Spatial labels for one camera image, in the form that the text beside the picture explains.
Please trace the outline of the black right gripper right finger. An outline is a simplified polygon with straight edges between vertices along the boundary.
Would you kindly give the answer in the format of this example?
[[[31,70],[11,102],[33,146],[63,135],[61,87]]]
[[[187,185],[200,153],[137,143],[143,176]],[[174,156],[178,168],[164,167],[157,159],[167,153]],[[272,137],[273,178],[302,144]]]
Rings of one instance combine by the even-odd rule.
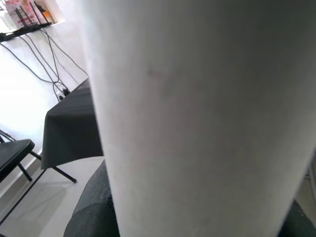
[[[278,237],[316,237],[316,228],[296,200],[291,205]]]

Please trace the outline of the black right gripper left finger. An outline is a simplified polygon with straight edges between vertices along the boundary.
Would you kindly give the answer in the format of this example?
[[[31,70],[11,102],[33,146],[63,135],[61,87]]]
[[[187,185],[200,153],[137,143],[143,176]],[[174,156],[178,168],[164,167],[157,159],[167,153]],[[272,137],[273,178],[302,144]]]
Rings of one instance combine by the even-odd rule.
[[[63,237],[120,237],[105,161],[86,183]]]

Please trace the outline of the white plastic table leg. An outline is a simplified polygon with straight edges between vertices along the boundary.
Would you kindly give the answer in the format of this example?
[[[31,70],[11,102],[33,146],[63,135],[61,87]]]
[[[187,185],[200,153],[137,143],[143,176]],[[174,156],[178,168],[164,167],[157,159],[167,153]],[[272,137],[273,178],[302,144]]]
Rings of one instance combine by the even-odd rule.
[[[316,0],[78,0],[120,237],[277,237],[316,148]]]

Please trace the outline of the black table cloth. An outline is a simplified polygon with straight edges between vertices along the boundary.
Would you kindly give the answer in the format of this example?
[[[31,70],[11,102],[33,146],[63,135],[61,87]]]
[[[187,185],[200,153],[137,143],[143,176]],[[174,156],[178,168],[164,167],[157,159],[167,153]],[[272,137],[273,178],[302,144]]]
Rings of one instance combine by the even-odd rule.
[[[90,84],[86,79],[47,112],[41,168],[101,156],[103,150]]]

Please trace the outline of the black folding chair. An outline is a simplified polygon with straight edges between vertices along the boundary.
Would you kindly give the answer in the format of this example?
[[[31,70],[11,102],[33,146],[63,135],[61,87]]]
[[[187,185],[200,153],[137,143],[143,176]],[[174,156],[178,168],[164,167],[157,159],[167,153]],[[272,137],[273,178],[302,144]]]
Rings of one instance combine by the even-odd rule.
[[[12,206],[12,208],[6,213],[6,215],[0,220],[2,225],[5,220],[10,216],[14,209],[24,199],[24,197],[30,192],[33,186],[38,182],[42,175],[46,172],[44,169],[40,175],[33,180],[26,169],[21,164],[21,161],[27,156],[32,155],[38,160],[42,160],[41,156],[36,154],[33,149],[35,147],[34,142],[31,139],[16,140],[11,135],[5,133],[0,129],[0,183],[16,168],[18,167],[22,173],[26,176],[31,185]]]

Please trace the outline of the black wifi router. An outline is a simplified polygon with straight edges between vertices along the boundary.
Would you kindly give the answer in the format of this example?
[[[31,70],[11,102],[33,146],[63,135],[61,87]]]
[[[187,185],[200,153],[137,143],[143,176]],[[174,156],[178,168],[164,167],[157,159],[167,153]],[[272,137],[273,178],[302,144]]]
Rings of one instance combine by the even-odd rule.
[[[19,29],[16,28],[16,30],[14,31],[16,35],[20,36],[23,34],[35,32],[52,25],[52,22],[49,21],[48,18],[45,16],[44,12],[41,11],[40,6],[35,2],[35,0],[33,3],[31,3],[31,7],[33,9],[34,15],[36,16],[37,22],[31,23],[30,25],[26,25],[24,20],[22,19],[22,22],[25,26]]]

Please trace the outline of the pink box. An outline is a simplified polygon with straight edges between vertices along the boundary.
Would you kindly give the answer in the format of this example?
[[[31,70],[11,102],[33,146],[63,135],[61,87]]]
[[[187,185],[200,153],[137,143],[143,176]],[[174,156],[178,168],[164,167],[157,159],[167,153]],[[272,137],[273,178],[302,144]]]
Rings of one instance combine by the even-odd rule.
[[[31,7],[33,2],[34,0],[5,0],[6,10],[18,29],[25,26],[22,19],[26,25],[37,22]]]

